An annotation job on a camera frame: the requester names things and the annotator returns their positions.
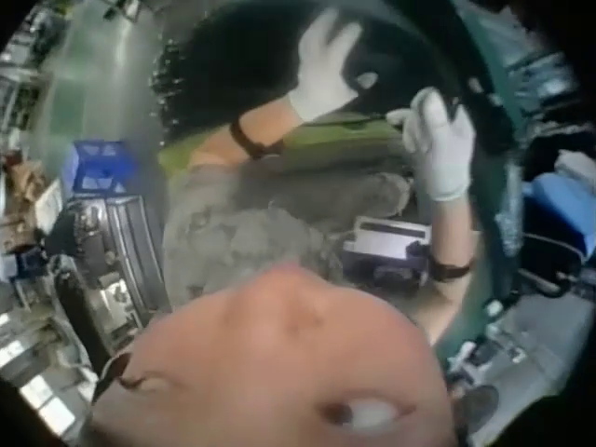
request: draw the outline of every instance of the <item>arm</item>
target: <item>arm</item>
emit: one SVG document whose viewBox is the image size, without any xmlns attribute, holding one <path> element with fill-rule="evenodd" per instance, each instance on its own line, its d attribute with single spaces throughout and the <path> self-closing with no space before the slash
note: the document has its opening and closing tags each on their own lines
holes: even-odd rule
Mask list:
<svg viewBox="0 0 596 447">
<path fill-rule="evenodd" d="M 288 97 L 280 98 L 244 114 L 240 126 L 251 141 L 270 147 L 303 124 Z M 229 126 L 215 132 L 191 155 L 190 166 L 234 167 L 249 161 L 246 151 L 232 138 Z"/>
<path fill-rule="evenodd" d="M 467 195 L 436 205 L 430 251 L 437 262 L 445 265 L 465 266 L 474 258 L 476 242 Z M 459 312 L 470 279 L 471 274 L 448 283 L 430 279 L 414 300 L 418 307 L 412 317 L 433 345 Z"/>
<path fill-rule="evenodd" d="M 460 106 L 452 121 L 438 91 L 426 88 L 412 109 L 391 112 L 387 120 L 403 125 L 404 144 L 433 201 L 431 256 L 442 265 L 469 266 L 476 252 L 467 195 L 476 134 L 466 110 Z M 411 317 L 432 344 L 459 312 L 470 278 L 471 273 L 449 282 L 430 278 L 413 301 Z"/>
<path fill-rule="evenodd" d="M 344 80 L 345 62 L 358 43 L 362 27 L 351 23 L 329 40 L 338 12 L 328 9 L 308 28 L 300 41 L 298 87 L 240 118 L 240 127 L 253 142 L 270 147 L 304 122 L 334 112 L 358 97 Z M 376 82 L 376 74 L 359 78 L 363 88 Z M 211 135 L 191 155 L 190 167 L 220 165 L 238 167 L 249 160 L 232 138 L 229 126 Z"/>
</svg>

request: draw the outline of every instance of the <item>blue crate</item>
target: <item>blue crate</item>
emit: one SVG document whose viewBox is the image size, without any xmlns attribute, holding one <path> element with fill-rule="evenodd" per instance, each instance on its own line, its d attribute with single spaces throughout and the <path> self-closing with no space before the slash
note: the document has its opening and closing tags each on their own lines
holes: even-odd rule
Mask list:
<svg viewBox="0 0 596 447">
<path fill-rule="evenodd" d="M 62 166 L 64 193 L 67 197 L 125 194 L 138 168 L 124 142 L 74 142 Z"/>
</svg>

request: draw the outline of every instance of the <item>latex glove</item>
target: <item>latex glove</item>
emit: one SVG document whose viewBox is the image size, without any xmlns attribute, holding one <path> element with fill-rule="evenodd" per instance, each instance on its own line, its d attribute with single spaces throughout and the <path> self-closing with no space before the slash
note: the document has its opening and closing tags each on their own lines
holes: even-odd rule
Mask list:
<svg viewBox="0 0 596 447">
<path fill-rule="evenodd" d="M 350 23 L 330 40 L 339 13 L 328 9 L 321 14 L 300 41 L 298 87 L 289 94 L 290 103 L 304 122 L 334 112 L 358 97 L 344 80 L 345 62 L 362 35 L 358 23 Z M 377 74 L 359 77 L 363 88 L 371 88 Z"/>
<path fill-rule="evenodd" d="M 386 118 L 393 126 L 403 126 L 406 150 L 413 155 L 431 199 L 445 202 L 467 192 L 476 131 L 463 105 L 452 121 L 439 92 L 425 88 L 411 109 L 389 112 Z"/>
</svg>

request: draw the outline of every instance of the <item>gray fabric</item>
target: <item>gray fabric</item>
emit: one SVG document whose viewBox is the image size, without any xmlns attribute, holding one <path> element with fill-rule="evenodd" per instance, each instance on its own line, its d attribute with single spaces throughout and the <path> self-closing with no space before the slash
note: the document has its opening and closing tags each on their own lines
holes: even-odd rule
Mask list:
<svg viewBox="0 0 596 447">
<path fill-rule="evenodd" d="M 293 261 L 332 282 L 343 279 L 333 234 L 361 214 L 400 211 L 400 176 L 277 178 L 201 167 L 174 181 L 164 233 L 164 278 L 172 307 Z"/>
</svg>

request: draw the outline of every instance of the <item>black wristband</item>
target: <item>black wristband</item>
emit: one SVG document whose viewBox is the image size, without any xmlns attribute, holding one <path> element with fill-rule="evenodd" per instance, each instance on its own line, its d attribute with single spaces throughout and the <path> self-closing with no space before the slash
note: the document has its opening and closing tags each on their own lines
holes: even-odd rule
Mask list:
<svg viewBox="0 0 596 447">
<path fill-rule="evenodd" d="M 428 275 L 437 282 L 453 282 L 468 275 L 474 267 L 474 260 L 464 267 L 445 265 L 439 263 L 434 256 L 430 256 L 428 262 Z"/>
<path fill-rule="evenodd" d="M 240 126 L 240 118 L 232 121 L 232 124 L 230 124 L 230 133 L 232 134 L 234 141 L 242 149 L 244 149 L 249 157 L 253 160 L 260 160 L 264 156 L 275 154 L 274 151 L 267 150 L 267 147 L 263 144 L 253 142 L 249 137 L 247 137 L 246 133 L 244 133 L 244 130 L 242 130 L 242 127 Z"/>
</svg>

